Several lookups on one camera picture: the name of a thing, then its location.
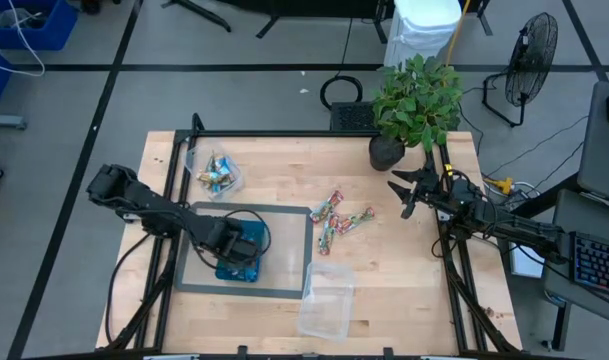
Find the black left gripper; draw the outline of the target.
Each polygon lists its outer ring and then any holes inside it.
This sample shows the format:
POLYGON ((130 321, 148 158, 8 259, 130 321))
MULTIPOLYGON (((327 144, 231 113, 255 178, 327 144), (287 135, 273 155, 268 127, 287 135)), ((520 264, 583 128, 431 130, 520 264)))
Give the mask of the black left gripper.
POLYGON ((248 265, 253 262, 256 245, 241 238, 241 220, 212 217, 211 228, 203 241, 203 249, 217 259, 234 265, 248 265))

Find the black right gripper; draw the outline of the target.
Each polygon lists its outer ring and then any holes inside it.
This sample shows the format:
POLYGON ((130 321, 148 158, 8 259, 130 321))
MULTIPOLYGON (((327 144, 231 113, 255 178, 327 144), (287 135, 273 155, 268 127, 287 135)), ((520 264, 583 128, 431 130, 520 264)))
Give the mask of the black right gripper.
POLYGON ((415 184, 415 187, 411 190, 392 181, 387 182, 388 186, 406 205, 402 211, 403 219, 411 217, 417 202, 442 211, 448 216, 454 216, 458 213, 458 205, 455 205, 451 201, 449 193, 443 189, 440 175, 437 173, 435 162, 431 155, 428 156, 425 164, 418 170, 393 170, 392 174, 408 183, 415 184))

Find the teal plastic bin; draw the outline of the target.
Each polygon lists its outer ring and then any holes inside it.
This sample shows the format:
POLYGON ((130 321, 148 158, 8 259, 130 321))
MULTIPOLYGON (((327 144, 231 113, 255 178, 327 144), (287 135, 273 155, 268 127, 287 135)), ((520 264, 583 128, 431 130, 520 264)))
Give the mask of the teal plastic bin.
MULTIPOLYGON (((256 232, 258 230, 263 230, 264 231, 264 235, 265 235, 265 227, 264 227, 262 222, 260 222, 260 221, 251 221, 251 220, 242 220, 241 223, 242 223, 242 228, 243 228, 243 232, 242 232, 241 238, 243 240, 248 240, 250 242, 253 242, 252 240, 250 240, 250 237, 252 236, 252 234, 254 232, 256 232)), ((266 235, 264 237, 263 249, 264 249, 265 241, 266 241, 266 235)), ((240 267, 240 266, 231 265, 229 263, 226 263, 224 261, 219 260, 217 262, 216 268, 218 266, 220 266, 220 267, 226 266, 226 267, 229 267, 229 268, 235 270, 235 269, 238 269, 238 268, 249 267, 249 265, 244 265, 244 266, 240 267)))

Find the black plant pot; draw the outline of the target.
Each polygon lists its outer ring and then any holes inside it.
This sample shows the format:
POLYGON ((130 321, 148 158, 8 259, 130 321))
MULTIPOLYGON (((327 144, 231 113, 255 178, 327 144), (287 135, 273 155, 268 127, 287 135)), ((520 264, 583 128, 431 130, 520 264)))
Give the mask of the black plant pot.
POLYGON ((405 155, 404 144, 395 138, 374 136, 368 146, 371 166, 377 171, 387 171, 405 155))

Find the grey bordered silicone mat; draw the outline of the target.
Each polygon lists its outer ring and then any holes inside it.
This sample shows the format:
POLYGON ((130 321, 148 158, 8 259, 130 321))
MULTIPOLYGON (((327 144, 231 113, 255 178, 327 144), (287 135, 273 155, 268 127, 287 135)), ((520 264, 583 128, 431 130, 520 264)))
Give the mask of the grey bordered silicone mat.
POLYGON ((264 220, 272 243, 259 263, 255 282, 223 280, 199 259, 187 237, 182 239, 175 275, 180 292, 299 299, 312 258, 313 223, 310 209, 300 206, 196 202, 198 214, 249 221, 264 220))

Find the green leafy plant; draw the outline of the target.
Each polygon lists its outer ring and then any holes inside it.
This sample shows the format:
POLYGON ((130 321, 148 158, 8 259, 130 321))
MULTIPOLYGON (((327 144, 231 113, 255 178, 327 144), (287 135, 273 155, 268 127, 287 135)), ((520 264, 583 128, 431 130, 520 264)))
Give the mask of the green leafy plant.
POLYGON ((460 123, 463 88, 454 68, 416 54, 382 71, 384 83, 373 101, 374 125, 381 134, 426 152, 445 144, 460 123))

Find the bag of wrapped candies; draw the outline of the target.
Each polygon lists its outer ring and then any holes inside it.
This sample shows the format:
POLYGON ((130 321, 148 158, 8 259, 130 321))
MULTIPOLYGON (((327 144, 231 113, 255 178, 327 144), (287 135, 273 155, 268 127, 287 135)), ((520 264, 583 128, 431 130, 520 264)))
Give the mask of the bag of wrapped candies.
POLYGON ((243 174, 238 164, 231 154, 219 142, 214 140, 198 140, 196 145, 187 151, 185 168, 197 182, 198 187, 211 201, 225 201, 240 191, 244 185, 243 174), (201 172, 216 172, 214 169, 214 158, 218 155, 228 157, 231 173, 224 175, 224 179, 219 184, 200 182, 197 177, 201 172))

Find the white paper sheet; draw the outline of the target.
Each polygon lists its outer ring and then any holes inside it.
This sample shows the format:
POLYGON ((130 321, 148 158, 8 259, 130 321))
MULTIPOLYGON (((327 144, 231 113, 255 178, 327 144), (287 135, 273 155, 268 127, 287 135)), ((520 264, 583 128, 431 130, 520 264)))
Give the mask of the white paper sheet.
POLYGON ((511 274, 515 276, 540 278, 544 259, 527 247, 515 247, 510 252, 511 274))

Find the white trash bin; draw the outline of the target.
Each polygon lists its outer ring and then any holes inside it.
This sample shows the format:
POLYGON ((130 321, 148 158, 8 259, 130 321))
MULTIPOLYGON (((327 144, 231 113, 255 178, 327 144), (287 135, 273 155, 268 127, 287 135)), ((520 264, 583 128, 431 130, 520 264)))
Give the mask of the white trash bin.
POLYGON ((384 66, 397 66, 420 54, 438 56, 462 17, 458 0, 394 0, 384 66))

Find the black floor fan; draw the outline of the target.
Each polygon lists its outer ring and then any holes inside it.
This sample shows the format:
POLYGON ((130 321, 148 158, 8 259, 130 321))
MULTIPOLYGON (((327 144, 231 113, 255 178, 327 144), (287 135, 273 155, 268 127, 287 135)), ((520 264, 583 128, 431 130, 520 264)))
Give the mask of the black floor fan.
POLYGON ((547 12, 531 17, 519 31, 508 66, 483 81, 482 104, 511 128, 524 123, 526 105, 541 91, 553 64, 558 42, 557 20, 547 12), (520 110, 517 122, 488 103, 489 86, 505 78, 505 98, 520 110))

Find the grey desk with keyboard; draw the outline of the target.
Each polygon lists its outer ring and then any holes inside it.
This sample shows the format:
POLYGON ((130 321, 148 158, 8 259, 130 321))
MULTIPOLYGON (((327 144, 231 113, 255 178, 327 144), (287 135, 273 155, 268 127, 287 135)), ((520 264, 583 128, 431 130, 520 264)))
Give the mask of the grey desk with keyboard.
MULTIPOLYGON (((588 233, 609 240, 609 206, 568 190, 563 190, 558 195, 553 223, 566 231, 588 233)), ((553 339, 543 345, 556 351, 564 351, 572 306, 578 306, 609 320, 609 304, 563 278, 563 275, 570 274, 568 265, 552 267, 559 271, 560 275, 546 267, 543 272, 544 289, 560 299, 561 305, 556 317, 553 339)))

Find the grey desk surface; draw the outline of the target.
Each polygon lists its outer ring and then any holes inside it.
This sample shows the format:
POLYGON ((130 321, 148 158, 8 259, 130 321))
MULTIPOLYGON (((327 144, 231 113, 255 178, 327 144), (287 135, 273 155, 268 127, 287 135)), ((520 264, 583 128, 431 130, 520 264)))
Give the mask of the grey desk surface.
POLYGON ((609 82, 593 87, 577 182, 583 190, 609 200, 609 82))

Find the black equipment stand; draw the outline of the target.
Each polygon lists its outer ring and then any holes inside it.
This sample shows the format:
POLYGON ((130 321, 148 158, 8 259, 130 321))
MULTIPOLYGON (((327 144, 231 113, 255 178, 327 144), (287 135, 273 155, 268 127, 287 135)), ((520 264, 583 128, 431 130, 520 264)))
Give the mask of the black equipment stand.
POLYGON ((226 20, 206 8, 216 3, 268 15, 269 22, 256 34, 259 39, 282 17, 370 18, 382 44, 387 42, 387 37, 381 23, 392 18, 395 9, 394 0, 207 0, 205 5, 198 5, 197 0, 166 0, 161 7, 182 6, 231 32, 232 28, 226 20))

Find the black backlit keyboard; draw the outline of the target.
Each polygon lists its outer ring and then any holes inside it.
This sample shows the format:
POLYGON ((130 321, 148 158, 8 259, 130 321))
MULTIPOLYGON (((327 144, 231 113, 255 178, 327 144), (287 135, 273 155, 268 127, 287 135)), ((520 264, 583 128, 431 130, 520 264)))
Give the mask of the black backlit keyboard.
POLYGON ((609 295, 609 240, 581 232, 570 237, 571 279, 609 295))

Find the black aluminium table frame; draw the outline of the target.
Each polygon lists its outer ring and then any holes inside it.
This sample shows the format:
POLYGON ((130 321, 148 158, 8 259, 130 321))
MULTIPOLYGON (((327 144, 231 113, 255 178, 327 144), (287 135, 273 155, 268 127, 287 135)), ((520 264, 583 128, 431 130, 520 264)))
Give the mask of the black aluminium table frame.
POLYGON ((146 323, 124 344, 98 340, 101 359, 116 356, 195 354, 225 358, 244 348, 249 358, 344 356, 397 357, 471 355, 472 315, 451 307, 443 262, 431 255, 438 230, 433 212, 400 216, 398 198, 384 174, 368 162, 365 133, 288 130, 192 129, 147 135, 138 177, 173 199, 197 202, 204 195, 184 167, 194 141, 219 140, 242 165, 244 189, 238 203, 315 206, 334 187, 350 207, 367 201, 376 209, 368 230, 350 235, 331 253, 355 271, 353 317, 346 340, 334 342, 298 332, 299 298, 221 295, 179 291, 168 285, 146 323))

